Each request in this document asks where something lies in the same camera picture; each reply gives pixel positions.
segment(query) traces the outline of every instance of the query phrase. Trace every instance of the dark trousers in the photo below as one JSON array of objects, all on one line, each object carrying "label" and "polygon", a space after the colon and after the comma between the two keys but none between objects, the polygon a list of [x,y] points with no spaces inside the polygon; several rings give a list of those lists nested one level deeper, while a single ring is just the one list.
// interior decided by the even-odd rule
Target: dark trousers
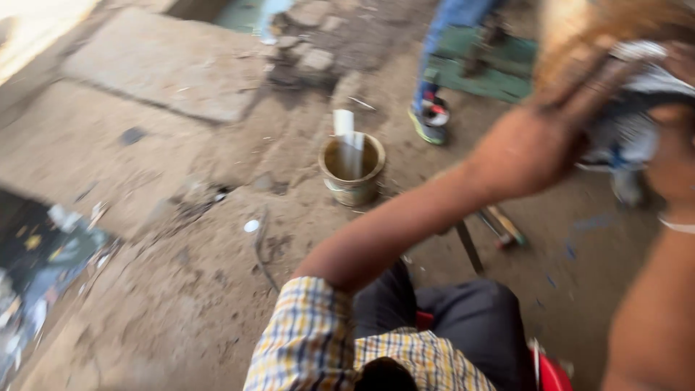
[{"label": "dark trousers", "polygon": [[518,300],[496,281],[414,291],[399,260],[354,297],[355,338],[415,327],[418,308],[434,315],[430,330],[450,340],[497,390],[535,390]]}]

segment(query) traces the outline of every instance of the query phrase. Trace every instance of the red chair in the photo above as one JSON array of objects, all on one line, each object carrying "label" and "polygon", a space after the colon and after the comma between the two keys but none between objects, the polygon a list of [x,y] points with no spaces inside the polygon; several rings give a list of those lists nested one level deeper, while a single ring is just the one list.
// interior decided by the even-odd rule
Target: red chair
[{"label": "red chair", "polygon": [[[426,312],[418,311],[415,317],[415,325],[419,331],[429,330],[433,321],[434,316]],[[569,377],[557,362],[540,353],[539,366],[541,390],[572,391],[572,385],[569,382]]]}]

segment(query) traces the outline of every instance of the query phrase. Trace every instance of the plaid shirt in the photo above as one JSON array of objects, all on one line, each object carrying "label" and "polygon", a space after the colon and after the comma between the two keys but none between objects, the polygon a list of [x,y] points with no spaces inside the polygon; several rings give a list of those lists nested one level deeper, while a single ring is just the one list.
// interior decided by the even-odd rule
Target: plaid shirt
[{"label": "plaid shirt", "polygon": [[419,390],[492,391],[494,387],[448,340],[400,328],[354,340],[352,298],[325,280],[285,284],[251,359],[244,391],[352,390],[365,364],[390,357]]}]

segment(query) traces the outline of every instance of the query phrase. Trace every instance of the concrete slab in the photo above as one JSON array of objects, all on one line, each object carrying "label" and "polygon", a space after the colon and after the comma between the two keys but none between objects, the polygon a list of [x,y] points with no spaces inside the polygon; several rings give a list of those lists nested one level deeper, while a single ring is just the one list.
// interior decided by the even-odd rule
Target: concrete slab
[{"label": "concrete slab", "polygon": [[[135,126],[147,135],[124,146],[119,137]],[[99,225],[129,239],[183,183],[210,137],[209,127],[190,118],[59,81],[0,131],[0,183],[87,216],[108,202]]]},{"label": "concrete slab", "polygon": [[127,8],[67,59],[63,73],[215,122],[240,120],[263,78],[257,38]]}]

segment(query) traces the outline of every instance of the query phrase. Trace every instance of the bracelet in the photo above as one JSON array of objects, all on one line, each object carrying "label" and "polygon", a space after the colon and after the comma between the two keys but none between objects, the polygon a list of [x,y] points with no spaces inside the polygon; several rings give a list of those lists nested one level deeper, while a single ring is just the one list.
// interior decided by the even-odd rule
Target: bracelet
[{"label": "bracelet", "polygon": [[661,217],[661,214],[658,216],[659,221],[662,222],[665,226],[668,228],[671,228],[674,231],[678,232],[684,232],[686,234],[695,234],[695,224],[673,224],[669,223],[668,221],[664,220]]}]

